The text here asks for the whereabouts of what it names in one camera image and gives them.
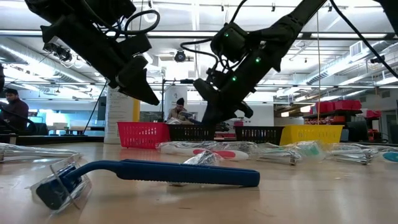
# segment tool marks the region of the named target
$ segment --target red container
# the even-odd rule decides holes
[[[335,102],[336,110],[360,110],[362,104],[359,100],[340,100]]]
[[[315,108],[318,111],[318,103],[315,104]],[[319,106],[319,113],[327,113],[335,110],[333,102],[321,102]]]
[[[380,117],[381,117],[381,111],[373,111],[373,110],[366,111],[366,118],[380,118]]]
[[[170,141],[165,123],[118,122],[118,128],[122,147],[155,149],[157,143]]]

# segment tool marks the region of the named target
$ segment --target person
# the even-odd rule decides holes
[[[6,99],[8,104],[1,103],[1,106],[11,113],[18,114],[24,118],[28,117],[29,107],[28,105],[19,99],[18,91],[13,89],[7,89],[4,91],[6,93]],[[21,119],[20,117],[7,113],[5,111],[1,111],[0,118],[5,120],[5,122],[9,123],[14,128],[25,131],[27,127],[27,121]]]
[[[175,108],[171,109],[169,111],[169,116],[167,117],[167,121],[170,120],[171,118],[175,118],[181,121],[182,124],[192,124],[188,118],[180,114],[182,111],[187,111],[184,108],[185,100],[184,98],[180,98],[177,100],[177,105],[175,105]]]

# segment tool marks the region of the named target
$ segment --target pillar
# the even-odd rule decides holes
[[[130,96],[118,92],[118,88],[112,89],[108,87],[105,115],[105,144],[120,144],[118,121],[133,121],[133,109],[134,103]]]

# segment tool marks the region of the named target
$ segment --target duct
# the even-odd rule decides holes
[[[0,54],[5,53],[11,54],[14,58],[19,58],[17,60],[20,62],[28,63],[32,71],[39,75],[53,76],[60,73],[61,75],[72,78],[75,82],[95,82],[50,58],[44,58],[43,55],[8,38],[0,39]]]
[[[386,54],[388,52],[391,52],[393,50],[396,50],[398,48],[397,42],[394,42],[393,45],[391,43],[388,43],[386,41],[380,41],[376,44],[373,45],[373,48],[380,54]],[[321,73],[319,73],[318,70],[310,73],[305,80],[300,82],[298,85],[312,85],[315,82],[319,81],[320,79],[324,79],[326,77],[329,77],[331,75],[334,75],[338,72],[341,72],[355,63],[359,63],[362,60],[370,59],[373,58],[374,54],[371,53],[371,51],[368,48],[363,49],[363,51],[352,57],[351,52],[347,52],[344,55],[338,57],[336,60],[327,63],[321,68]],[[293,87],[293,88],[288,88],[284,90],[279,90],[277,93],[277,96],[285,96],[285,95],[291,95],[298,91],[300,88],[298,87]]]

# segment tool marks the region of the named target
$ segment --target wooden table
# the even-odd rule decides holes
[[[186,157],[121,149],[101,143],[52,145],[98,159],[183,162]],[[82,210],[70,207],[49,217],[32,202],[29,187],[47,175],[50,163],[0,165],[0,223],[396,223],[398,164],[369,166],[326,161],[297,167],[265,162],[224,162],[261,172],[256,188],[218,185],[171,187],[163,182],[119,180],[90,174],[93,188]]]

